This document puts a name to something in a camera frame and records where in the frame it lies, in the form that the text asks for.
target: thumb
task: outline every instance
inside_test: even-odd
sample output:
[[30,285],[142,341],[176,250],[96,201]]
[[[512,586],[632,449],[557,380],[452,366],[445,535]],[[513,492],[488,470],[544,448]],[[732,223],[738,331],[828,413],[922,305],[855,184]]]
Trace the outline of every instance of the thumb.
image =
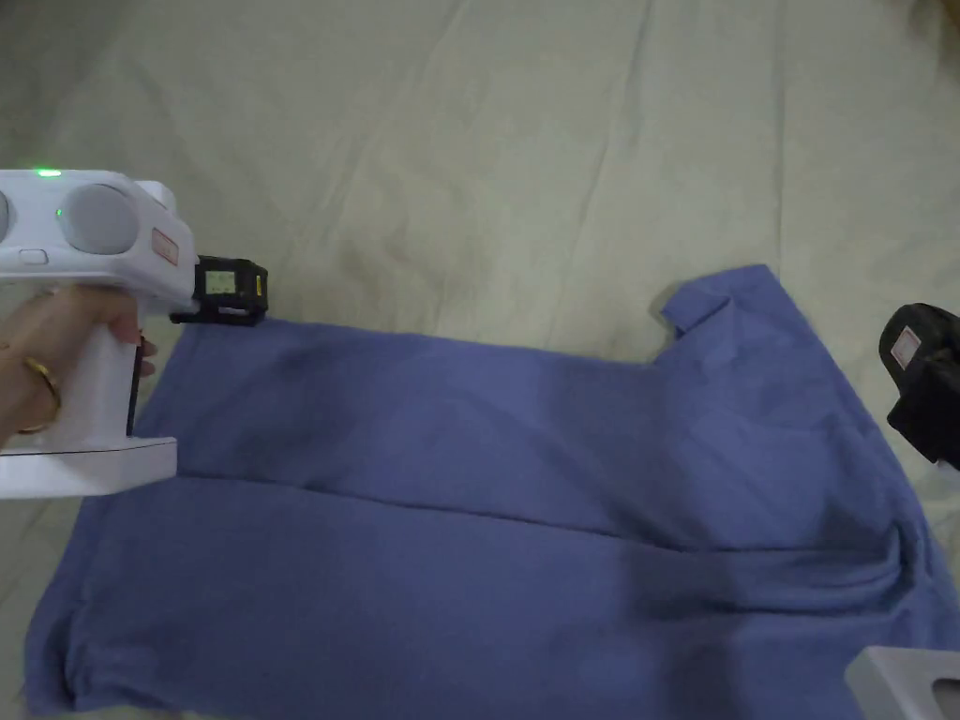
[[94,323],[103,323],[121,343],[140,344],[136,300],[114,288],[83,288],[84,306]]

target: hand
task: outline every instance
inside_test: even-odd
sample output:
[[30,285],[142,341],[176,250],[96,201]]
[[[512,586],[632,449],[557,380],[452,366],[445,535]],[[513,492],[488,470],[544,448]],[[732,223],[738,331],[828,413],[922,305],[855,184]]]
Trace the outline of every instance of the hand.
[[[0,355],[33,357],[62,383],[98,324],[108,325],[122,343],[141,343],[133,298],[119,290],[78,285],[34,298],[15,310],[0,324]],[[143,341],[143,354],[155,355],[156,347]],[[143,375],[154,371],[152,363],[143,363]],[[37,382],[23,411],[22,426],[49,419],[51,413],[49,393]]]

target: bedsheet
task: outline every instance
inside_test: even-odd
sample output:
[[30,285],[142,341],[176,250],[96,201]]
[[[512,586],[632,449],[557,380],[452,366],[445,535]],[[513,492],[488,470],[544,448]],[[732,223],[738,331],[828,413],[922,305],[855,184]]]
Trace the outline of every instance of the bedsheet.
[[[0,0],[0,163],[163,180],[290,320],[646,360],[766,263],[882,420],[887,317],[960,304],[958,52],[932,0]],[[0,507],[5,717],[75,513]]]

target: blue fabric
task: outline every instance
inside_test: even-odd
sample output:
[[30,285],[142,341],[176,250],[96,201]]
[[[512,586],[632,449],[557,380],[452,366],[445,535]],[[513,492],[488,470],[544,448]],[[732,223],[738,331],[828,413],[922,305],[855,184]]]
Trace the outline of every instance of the blue fabric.
[[653,365],[191,327],[27,642],[37,712],[854,720],[866,645],[960,649],[890,448],[771,273]]

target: gold ring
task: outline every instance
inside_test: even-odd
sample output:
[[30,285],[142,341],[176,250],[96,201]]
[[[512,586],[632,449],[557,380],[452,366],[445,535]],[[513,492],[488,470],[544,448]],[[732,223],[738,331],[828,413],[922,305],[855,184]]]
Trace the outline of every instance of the gold ring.
[[60,416],[60,408],[62,407],[63,402],[62,398],[60,397],[60,386],[57,384],[57,380],[54,379],[53,374],[50,372],[47,366],[38,362],[32,357],[23,358],[23,365],[25,368],[27,368],[27,370],[32,372],[43,381],[43,384],[47,386],[47,390],[50,391],[50,397],[54,400],[54,415],[52,418],[41,423],[40,425],[27,427],[17,432],[17,435],[35,435],[36,433],[43,432],[57,421],[57,418]]

